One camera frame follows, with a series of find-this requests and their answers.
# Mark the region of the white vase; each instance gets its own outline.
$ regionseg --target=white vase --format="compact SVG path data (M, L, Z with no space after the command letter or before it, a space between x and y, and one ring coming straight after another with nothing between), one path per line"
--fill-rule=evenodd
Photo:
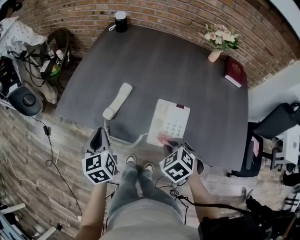
M211 62L215 62L218 59L218 57L220 56L221 52L222 52L221 50L215 49L208 56L208 60L211 61Z

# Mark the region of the pink flower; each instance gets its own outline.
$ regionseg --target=pink flower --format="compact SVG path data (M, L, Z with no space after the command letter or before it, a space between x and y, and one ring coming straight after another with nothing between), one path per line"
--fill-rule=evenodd
M212 40L216 40L216 35L213 33L213 32L211 32L210 33L210 38L212 39Z

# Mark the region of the red book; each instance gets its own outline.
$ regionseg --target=red book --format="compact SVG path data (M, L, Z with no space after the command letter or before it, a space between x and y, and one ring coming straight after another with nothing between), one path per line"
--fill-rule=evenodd
M228 57L226 60L225 78L240 88L243 84L243 75L243 66L232 57Z

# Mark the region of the brick wall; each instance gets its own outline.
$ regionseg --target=brick wall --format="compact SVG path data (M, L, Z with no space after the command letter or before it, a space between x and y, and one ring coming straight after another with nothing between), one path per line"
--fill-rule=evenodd
M58 28L72 35L73 54L83 56L116 10L131 24L157 29L211 49L199 32L206 23L221 23L240 34L240 49L229 54L244 65L254 88L297 60L300 42L268 0L25 0L16 12L37 33Z

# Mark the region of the dark wooden desk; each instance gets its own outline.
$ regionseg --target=dark wooden desk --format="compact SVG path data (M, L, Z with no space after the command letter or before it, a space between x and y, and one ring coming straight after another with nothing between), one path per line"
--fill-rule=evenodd
M209 53L144 27L130 25L125 33L106 29L74 72L56 113L85 127L101 127L103 111L121 85L129 83L131 94L109 121L112 136L133 143L147 133L162 98L190 107L184 139L204 163L239 171L248 124L247 87L227 81L225 60L211 63Z

